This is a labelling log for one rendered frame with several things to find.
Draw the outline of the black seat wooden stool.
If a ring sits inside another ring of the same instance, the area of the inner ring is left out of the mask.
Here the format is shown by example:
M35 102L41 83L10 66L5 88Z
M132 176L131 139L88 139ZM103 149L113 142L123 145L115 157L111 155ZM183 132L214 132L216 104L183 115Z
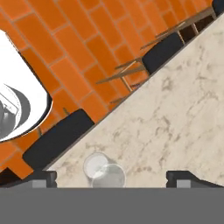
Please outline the black seat wooden stool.
M150 78L160 67L170 60L181 48L185 42L177 32L158 38L149 43L149 46L155 44L143 56L130 60L117 66L119 72L98 80L97 84L113 81L115 79L123 79L127 75L145 71Z
M58 122L41 136L23 155L33 170L45 169L95 123L80 108Z
M212 0L212 4L187 18L184 21L168 28L166 31L158 34L152 41L142 46L141 49L158 43L169 34L176 32L181 40L186 43L195 36L198 36L209 24L211 24L219 15L224 12L224 0Z

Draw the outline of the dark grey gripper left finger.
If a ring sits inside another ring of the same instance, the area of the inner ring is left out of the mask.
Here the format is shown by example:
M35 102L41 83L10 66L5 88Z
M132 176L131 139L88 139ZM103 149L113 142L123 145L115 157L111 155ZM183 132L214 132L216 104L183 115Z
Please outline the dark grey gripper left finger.
M28 187L28 188L55 188L56 171L35 171L27 178L3 185L3 188Z

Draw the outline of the white round object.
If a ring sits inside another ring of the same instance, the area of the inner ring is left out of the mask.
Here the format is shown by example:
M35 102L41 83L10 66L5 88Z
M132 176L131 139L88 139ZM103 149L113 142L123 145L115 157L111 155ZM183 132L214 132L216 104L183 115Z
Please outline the white round object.
M52 106L53 99L33 68L0 30L0 143L37 128Z

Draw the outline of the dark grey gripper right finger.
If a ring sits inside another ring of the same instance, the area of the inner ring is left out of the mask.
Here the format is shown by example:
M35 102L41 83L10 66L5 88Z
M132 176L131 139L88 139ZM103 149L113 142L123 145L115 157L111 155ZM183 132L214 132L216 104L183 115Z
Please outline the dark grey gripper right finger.
M166 179L167 188L222 188L222 185L197 178L190 171L167 171Z

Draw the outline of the clear glass cup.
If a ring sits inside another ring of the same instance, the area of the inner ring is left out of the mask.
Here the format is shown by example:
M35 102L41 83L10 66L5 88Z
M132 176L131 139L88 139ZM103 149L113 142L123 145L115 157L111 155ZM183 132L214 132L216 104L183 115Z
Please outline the clear glass cup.
M92 188L125 187L124 169L115 160L101 152L94 152L85 159L83 171Z

